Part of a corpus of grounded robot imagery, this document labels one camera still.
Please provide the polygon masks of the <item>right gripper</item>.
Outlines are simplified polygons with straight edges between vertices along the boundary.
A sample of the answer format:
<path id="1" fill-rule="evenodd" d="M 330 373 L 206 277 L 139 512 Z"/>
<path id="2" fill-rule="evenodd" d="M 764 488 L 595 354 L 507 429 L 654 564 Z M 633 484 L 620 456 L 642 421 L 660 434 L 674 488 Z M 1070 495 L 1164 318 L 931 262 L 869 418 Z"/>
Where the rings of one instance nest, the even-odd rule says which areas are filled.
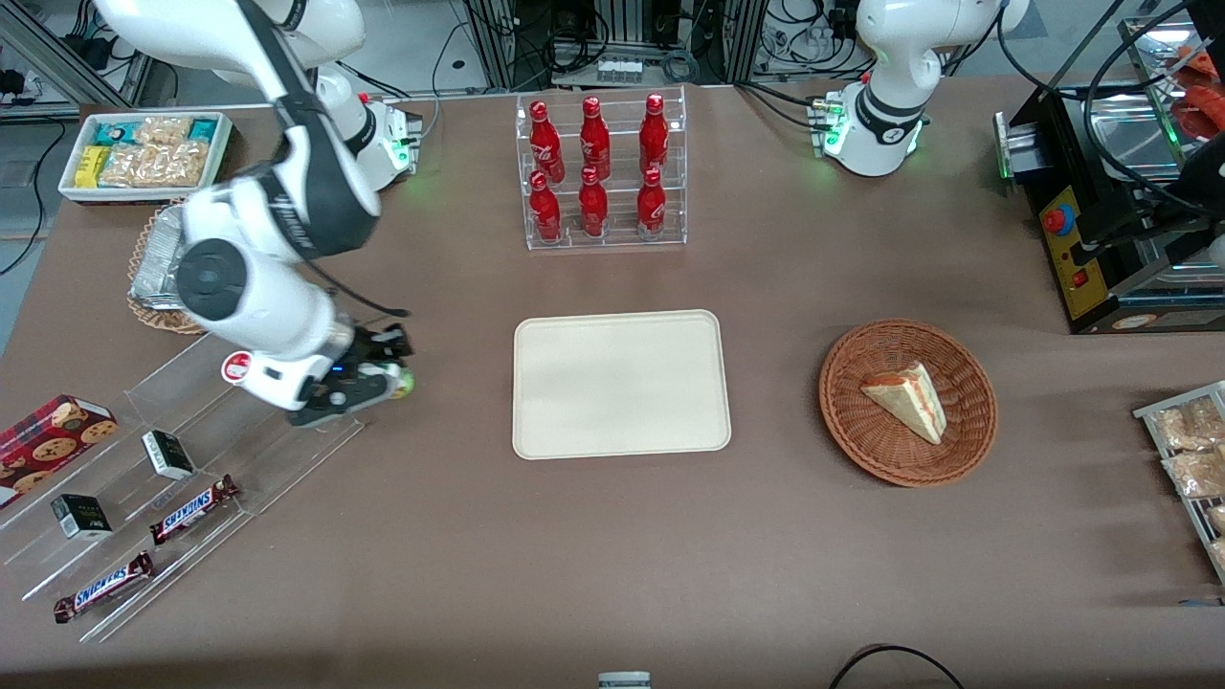
<path id="1" fill-rule="evenodd" d="M 300 358 L 277 359 L 266 352 L 233 353 L 233 385 L 267 403 L 289 411 L 289 424 L 312 428 L 368 409 L 394 392 L 390 376 L 363 371 L 350 357 L 355 332 L 336 330 Z M 359 327 L 360 358 L 371 363 L 403 363 L 414 354 L 402 322 L 383 330 Z"/>

